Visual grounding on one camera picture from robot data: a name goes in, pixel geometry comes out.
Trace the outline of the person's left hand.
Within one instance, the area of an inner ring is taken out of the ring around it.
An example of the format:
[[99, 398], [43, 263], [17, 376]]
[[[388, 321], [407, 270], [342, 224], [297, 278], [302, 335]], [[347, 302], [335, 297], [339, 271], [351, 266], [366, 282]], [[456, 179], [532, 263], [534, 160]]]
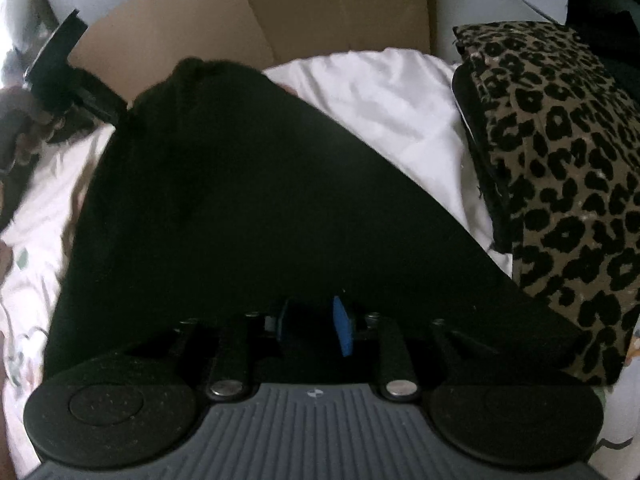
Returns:
[[1, 177], [26, 166], [64, 125], [62, 116], [44, 110], [24, 87], [1, 89]]

